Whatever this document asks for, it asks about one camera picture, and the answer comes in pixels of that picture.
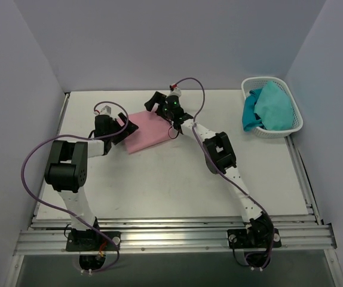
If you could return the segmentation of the pink t shirt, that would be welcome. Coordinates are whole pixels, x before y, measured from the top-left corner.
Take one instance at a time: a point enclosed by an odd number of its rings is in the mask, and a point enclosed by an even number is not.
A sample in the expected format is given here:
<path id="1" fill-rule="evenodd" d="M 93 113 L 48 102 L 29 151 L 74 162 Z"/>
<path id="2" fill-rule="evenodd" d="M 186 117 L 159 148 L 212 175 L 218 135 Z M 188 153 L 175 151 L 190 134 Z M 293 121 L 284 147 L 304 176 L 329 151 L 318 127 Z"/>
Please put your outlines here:
<path id="1" fill-rule="evenodd" d="M 129 115 L 129 120 L 139 128 L 124 139 L 129 154 L 169 141 L 171 125 L 155 112 L 142 111 Z"/>

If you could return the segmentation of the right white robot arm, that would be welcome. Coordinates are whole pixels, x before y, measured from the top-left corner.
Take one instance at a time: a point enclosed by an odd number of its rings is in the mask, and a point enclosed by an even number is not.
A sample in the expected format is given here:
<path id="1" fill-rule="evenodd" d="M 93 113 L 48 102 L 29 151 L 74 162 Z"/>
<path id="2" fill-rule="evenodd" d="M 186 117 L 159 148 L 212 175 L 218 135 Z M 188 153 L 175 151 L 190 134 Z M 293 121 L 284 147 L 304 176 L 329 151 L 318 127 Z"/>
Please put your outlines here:
<path id="1" fill-rule="evenodd" d="M 196 121 L 196 118 L 183 110 L 177 90 L 169 95 L 156 91 L 145 102 L 145 109 L 166 120 L 179 134 L 194 138 L 203 150 L 208 169 L 222 177 L 237 201 L 237 209 L 246 226 L 246 241 L 258 247 L 274 232 L 270 216 L 249 193 L 240 175 L 237 158 L 228 135 L 214 132 Z"/>

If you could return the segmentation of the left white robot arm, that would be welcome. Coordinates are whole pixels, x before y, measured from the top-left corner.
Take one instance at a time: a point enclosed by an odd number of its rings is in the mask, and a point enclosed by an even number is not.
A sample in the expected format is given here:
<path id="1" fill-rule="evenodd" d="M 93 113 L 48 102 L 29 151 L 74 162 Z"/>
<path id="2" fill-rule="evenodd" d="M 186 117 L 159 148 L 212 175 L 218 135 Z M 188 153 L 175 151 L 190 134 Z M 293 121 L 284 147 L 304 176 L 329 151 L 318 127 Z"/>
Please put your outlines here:
<path id="1" fill-rule="evenodd" d="M 122 142 L 139 129 L 122 112 L 118 118 L 109 114 L 95 116 L 92 135 L 95 140 L 69 142 L 55 140 L 45 169 L 45 182 L 63 199 L 72 217 L 71 236 L 81 246 L 93 251 L 100 246 L 98 221 L 87 201 L 84 185 L 87 181 L 88 159 L 107 155 L 112 145 Z"/>

